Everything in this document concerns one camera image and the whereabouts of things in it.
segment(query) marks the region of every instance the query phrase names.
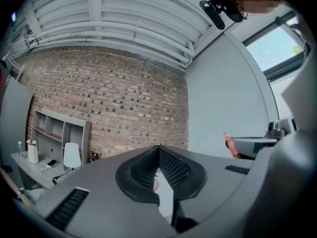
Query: brick wall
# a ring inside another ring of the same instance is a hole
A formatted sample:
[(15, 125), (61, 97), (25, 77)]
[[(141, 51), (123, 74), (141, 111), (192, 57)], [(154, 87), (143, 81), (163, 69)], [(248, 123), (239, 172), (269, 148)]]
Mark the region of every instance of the brick wall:
[(63, 47), (17, 60), (21, 83), (34, 92), (34, 108), (45, 107), (92, 123), (89, 152), (109, 157), (163, 143), (187, 149), (185, 75), (128, 52), (100, 47)]

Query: blue light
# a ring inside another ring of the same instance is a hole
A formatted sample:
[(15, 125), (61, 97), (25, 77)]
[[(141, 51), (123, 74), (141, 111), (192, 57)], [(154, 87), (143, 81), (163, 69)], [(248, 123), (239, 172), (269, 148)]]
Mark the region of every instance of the blue light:
[(15, 21), (15, 12), (11, 14), (11, 19), (13, 22)]

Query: clear plastic bottle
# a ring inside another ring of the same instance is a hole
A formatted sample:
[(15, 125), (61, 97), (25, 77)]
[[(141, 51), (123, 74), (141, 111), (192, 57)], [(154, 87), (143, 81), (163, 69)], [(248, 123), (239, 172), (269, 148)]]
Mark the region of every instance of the clear plastic bottle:
[(23, 159), (22, 142), (19, 141), (18, 144), (19, 144), (18, 145), (19, 155), (20, 155), (20, 158)]

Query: gray desk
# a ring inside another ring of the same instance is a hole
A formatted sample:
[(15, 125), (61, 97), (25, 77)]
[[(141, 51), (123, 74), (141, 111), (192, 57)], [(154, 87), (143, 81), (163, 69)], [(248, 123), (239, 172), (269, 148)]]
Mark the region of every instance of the gray desk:
[[(50, 189), (54, 187), (52, 182), (53, 177), (59, 176), (66, 171), (62, 163), (52, 169), (48, 169), (46, 172), (41, 172), (41, 168), (45, 168), (46, 164), (52, 159), (39, 154), (39, 162), (37, 164), (32, 164), (28, 161), (28, 152), (23, 153), (23, 159), (20, 158), (18, 153), (11, 154), (11, 157), (17, 163), (19, 168), (20, 177), (25, 189), (32, 189), (35, 184), (39, 184), (43, 188)], [(61, 182), (68, 176), (62, 176), (56, 182)]]

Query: lampshade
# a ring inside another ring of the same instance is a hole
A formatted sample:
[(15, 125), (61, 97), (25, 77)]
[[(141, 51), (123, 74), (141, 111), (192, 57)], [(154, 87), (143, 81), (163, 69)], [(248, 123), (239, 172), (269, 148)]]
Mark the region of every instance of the lampshade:
[(64, 165), (68, 168), (77, 168), (81, 166), (79, 147), (75, 143), (66, 143), (64, 151)]

